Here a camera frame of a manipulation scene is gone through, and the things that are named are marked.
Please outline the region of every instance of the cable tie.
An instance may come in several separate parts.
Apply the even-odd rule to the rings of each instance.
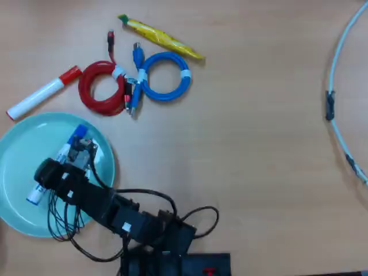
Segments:
[[[188,77],[188,78],[190,78],[191,79],[191,72],[190,72],[190,70],[189,69],[185,69],[185,70],[182,70],[181,72],[180,72],[180,77],[183,79],[183,78],[186,78],[186,77]]]
[[[145,71],[145,69],[139,69],[138,70],[138,76],[137,76],[137,83],[141,83],[142,81],[146,81],[147,80],[147,72]]]
[[[115,79],[115,81],[117,80],[117,78],[122,75],[124,76],[125,75],[125,70],[124,68],[122,68],[121,66],[119,65],[115,65],[115,69],[114,71],[111,73],[111,76],[113,76],[113,78]]]
[[[335,91],[326,91],[326,120],[331,121],[335,118]]]
[[[345,158],[349,165],[351,166],[352,170],[355,172],[356,175],[358,175],[357,168],[355,167],[355,161],[352,157],[350,157],[349,154],[345,154]]]

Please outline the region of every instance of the blue cap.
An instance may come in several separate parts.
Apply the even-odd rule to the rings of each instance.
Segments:
[[[68,140],[68,144],[73,143],[73,138],[77,135],[79,138],[83,138],[88,131],[88,128],[85,125],[78,125],[77,128],[74,130],[73,134],[70,136]]]

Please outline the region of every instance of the white cable tie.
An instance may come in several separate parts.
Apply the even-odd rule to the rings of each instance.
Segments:
[[[190,72],[189,69],[182,70],[180,72],[180,76],[181,76],[182,79],[185,78],[185,77],[189,77],[191,79],[191,72]]]
[[[142,81],[146,81],[147,80],[147,73],[145,71],[145,69],[139,69],[138,70],[138,76],[137,76],[137,83],[141,83]]]
[[[111,73],[111,76],[113,76],[113,78],[115,79],[115,81],[117,80],[117,78],[122,75],[125,75],[125,70],[119,66],[119,65],[115,65],[115,69],[114,71]]]

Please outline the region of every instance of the plate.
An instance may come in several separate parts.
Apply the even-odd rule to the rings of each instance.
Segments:
[[[26,198],[36,184],[33,176],[38,166],[48,157],[55,158],[79,124],[88,127],[87,135],[91,135],[99,146],[99,158],[95,158],[99,177],[106,185],[113,185],[113,152],[107,139],[93,125],[68,113],[30,116],[12,127],[0,140],[0,216],[9,226],[26,235],[51,237],[47,227],[49,192],[37,206]],[[93,176],[90,182],[97,184]],[[63,214],[64,202],[58,201],[57,209]],[[69,207],[69,220],[74,214],[75,207]],[[85,223],[91,219],[85,213],[82,218]]]

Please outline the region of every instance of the black cable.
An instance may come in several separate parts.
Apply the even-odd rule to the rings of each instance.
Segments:
[[[80,208],[76,206],[74,221],[73,221],[72,229],[71,229],[71,232],[70,232],[70,230],[69,230],[70,224],[68,223],[68,206],[69,206],[69,204],[65,203],[65,206],[64,206],[64,227],[65,227],[65,230],[67,232],[68,240],[71,240],[74,237],[74,235],[76,234],[76,229],[78,227],[78,225],[77,225],[78,215],[77,214],[78,214],[78,211],[80,211]]]
[[[120,249],[120,251],[118,253],[116,253],[115,255],[113,255],[112,257],[109,258],[99,258],[96,257],[94,255],[92,255],[91,253],[87,252],[85,249],[83,249],[75,240],[74,240],[74,235],[76,234],[76,228],[74,228],[72,230],[72,232],[70,233],[69,231],[69,224],[68,224],[68,213],[67,213],[67,209],[68,209],[68,203],[65,204],[65,208],[64,208],[64,222],[65,222],[65,229],[67,231],[67,236],[68,239],[70,240],[71,244],[79,251],[81,252],[83,255],[85,255],[86,257],[88,257],[89,259],[95,261],[95,262],[99,262],[99,263],[108,263],[108,262],[112,262],[113,260],[116,260],[118,258],[120,258],[123,253],[124,253],[124,248]]]
[[[194,240],[195,239],[200,239],[202,237],[205,237],[207,236],[208,234],[210,234],[217,226],[217,224],[219,223],[219,219],[220,219],[220,212],[217,208],[213,207],[213,206],[203,206],[203,207],[199,207],[197,209],[194,209],[192,211],[190,211],[188,214],[186,214],[185,216],[183,216],[181,218],[182,221],[185,221],[188,217],[190,217],[191,215],[197,213],[197,212],[200,212],[200,211],[203,211],[203,210],[214,210],[215,213],[216,213],[216,221],[214,222],[214,224],[204,233],[202,234],[198,234],[198,235],[194,235]]]
[[[120,261],[120,268],[117,275],[120,276],[128,276],[129,274],[129,250],[128,244],[130,242],[130,237],[128,235],[123,235],[122,237],[122,249],[124,251],[121,261]]]
[[[176,217],[178,214],[178,209],[175,204],[175,201],[171,197],[169,197],[167,194],[161,193],[159,191],[154,191],[150,189],[117,189],[115,191],[116,193],[119,193],[119,194],[126,194],[126,193],[150,194],[152,196],[163,198],[164,200],[170,203],[172,207],[172,216]]]
[[[61,217],[57,209],[58,200],[59,200],[59,197],[56,195],[56,191],[50,191],[49,203],[48,203],[47,226],[48,226],[51,236],[55,240],[60,241],[60,242],[67,242],[67,241],[70,241],[70,239],[65,237],[65,234],[62,233],[64,231],[67,232],[67,229],[65,228],[65,221]],[[51,227],[51,217],[53,217],[55,220],[56,233]],[[85,226],[85,223],[81,216],[81,210],[80,208],[76,207],[74,222],[73,224],[68,224],[68,228],[73,229],[73,232],[75,233],[79,233],[80,229],[84,226]]]

